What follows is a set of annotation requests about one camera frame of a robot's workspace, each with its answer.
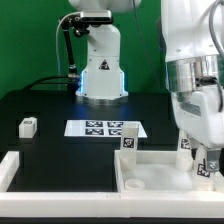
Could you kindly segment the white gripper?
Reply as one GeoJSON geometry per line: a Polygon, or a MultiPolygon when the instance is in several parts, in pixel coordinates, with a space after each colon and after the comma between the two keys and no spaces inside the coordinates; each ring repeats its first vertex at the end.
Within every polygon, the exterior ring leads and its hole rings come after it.
{"type": "Polygon", "coordinates": [[[218,111],[218,91],[194,91],[187,103],[180,103],[176,93],[171,94],[171,99],[178,128],[190,136],[192,149],[197,150],[201,143],[210,148],[206,152],[206,168],[210,173],[218,172],[221,155],[218,148],[224,148],[224,110],[218,111]]]}

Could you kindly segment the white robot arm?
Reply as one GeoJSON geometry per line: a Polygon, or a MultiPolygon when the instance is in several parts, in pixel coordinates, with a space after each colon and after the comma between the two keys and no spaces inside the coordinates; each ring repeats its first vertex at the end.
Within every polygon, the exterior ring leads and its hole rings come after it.
{"type": "MultiPolygon", "coordinates": [[[[141,0],[69,2],[78,10],[74,33],[88,36],[78,96],[91,101],[126,97],[120,33],[112,14],[141,0]]],[[[202,166],[217,172],[224,148],[224,0],[161,0],[160,32],[176,124],[205,154],[202,166]]]]}

